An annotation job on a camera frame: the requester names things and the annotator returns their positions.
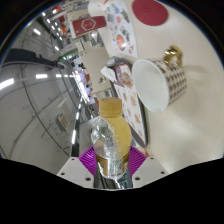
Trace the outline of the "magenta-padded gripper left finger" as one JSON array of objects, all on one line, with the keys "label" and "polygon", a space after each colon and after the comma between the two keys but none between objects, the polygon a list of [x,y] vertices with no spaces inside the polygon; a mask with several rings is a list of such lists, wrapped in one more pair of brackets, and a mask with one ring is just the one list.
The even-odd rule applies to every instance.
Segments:
[{"label": "magenta-padded gripper left finger", "polygon": [[94,149],[90,147],[78,157],[70,157],[57,175],[84,188],[93,188],[97,171]]}]

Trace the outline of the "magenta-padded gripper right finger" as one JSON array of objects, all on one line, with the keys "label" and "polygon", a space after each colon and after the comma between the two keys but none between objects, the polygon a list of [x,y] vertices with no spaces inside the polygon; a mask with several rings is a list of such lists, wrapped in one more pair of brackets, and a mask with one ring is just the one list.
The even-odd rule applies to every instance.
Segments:
[{"label": "magenta-padded gripper right finger", "polygon": [[130,148],[128,169],[134,188],[143,187],[168,175],[154,156],[146,156],[135,147]]}]

